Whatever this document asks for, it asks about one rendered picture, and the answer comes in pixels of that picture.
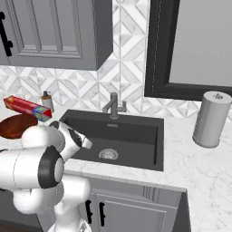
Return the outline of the dark grey sink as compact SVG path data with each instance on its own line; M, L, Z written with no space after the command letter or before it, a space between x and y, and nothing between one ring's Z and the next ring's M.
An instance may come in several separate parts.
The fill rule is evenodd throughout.
M92 142L74 159L163 171L163 119L120 115L113 120L109 113L67 110L60 121Z

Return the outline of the grey wall cupboard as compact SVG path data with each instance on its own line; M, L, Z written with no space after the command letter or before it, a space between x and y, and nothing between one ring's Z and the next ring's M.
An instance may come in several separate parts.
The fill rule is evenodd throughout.
M81 7L81 26L91 28L91 41L94 43L94 52L97 63L97 71L108 59L113 51L113 30L112 30L112 0L79 0ZM5 14L4 27L7 38L9 38L10 17L7 13L5 0L0 0L0 12ZM0 65L11 65L10 57L5 54L5 48L0 38Z

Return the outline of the grey metal tap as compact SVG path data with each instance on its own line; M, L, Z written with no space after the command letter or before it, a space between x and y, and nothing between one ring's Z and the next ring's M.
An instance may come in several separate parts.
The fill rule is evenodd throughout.
M127 104L124 101L122 106L118 105L118 93L112 92L111 93L111 100L102 108L104 113L111 111L110 118L113 120L117 120L119 118L119 112L126 112L127 111Z

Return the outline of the white paper towel roll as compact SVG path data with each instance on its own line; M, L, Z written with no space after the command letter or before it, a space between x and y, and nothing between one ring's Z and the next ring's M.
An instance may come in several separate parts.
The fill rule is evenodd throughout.
M218 146L231 104L232 97L226 93L204 93L192 136L196 144L207 149Z

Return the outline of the black framed window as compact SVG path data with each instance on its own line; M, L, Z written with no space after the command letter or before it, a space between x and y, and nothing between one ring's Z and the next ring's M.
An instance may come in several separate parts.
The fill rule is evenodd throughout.
M232 87L170 82L180 0L150 0L150 19L144 96L202 101L208 91L232 96Z

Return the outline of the grey panelled cupboard door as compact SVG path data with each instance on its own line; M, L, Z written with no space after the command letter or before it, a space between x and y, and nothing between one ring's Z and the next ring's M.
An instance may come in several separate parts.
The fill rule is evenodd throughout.
M92 29L81 26L79 0L5 0L13 66L94 70Z

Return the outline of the brown wooden bowl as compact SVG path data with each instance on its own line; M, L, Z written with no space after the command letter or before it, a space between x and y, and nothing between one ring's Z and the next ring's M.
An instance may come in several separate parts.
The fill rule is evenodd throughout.
M0 122L0 136L7 139L20 139L25 130L38 124L38 120L29 114L18 114Z

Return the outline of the grey soap dispenser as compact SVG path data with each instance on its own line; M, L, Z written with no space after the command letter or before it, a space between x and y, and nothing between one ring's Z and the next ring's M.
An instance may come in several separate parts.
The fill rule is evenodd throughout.
M48 91L43 92L41 99L43 106L49 108L51 112L54 112L52 95Z

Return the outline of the red wrap box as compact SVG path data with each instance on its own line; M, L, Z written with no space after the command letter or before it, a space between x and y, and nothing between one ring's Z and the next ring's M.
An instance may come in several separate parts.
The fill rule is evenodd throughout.
M52 112L37 103L27 101L14 95L4 98L5 107L24 114L33 115L39 121L48 121L52 118Z

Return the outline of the grey base cupboard door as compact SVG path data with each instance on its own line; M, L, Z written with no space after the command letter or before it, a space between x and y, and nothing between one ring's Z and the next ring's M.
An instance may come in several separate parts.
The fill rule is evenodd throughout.
M105 226L101 232L172 232L178 209L142 199L97 193L103 202Z
M98 232L98 226L96 222L96 212L95 212L95 195L92 193L88 198L91 203L91 212L92 212L92 223L88 223L87 215L86 215L86 208L85 208L85 201L80 205L80 214L82 218L89 224L92 229L92 232Z

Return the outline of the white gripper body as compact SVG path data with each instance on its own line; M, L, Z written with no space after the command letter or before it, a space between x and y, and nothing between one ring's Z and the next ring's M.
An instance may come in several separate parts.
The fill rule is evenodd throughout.
M89 150L92 147L92 142L89 139L84 138L82 141L82 147Z

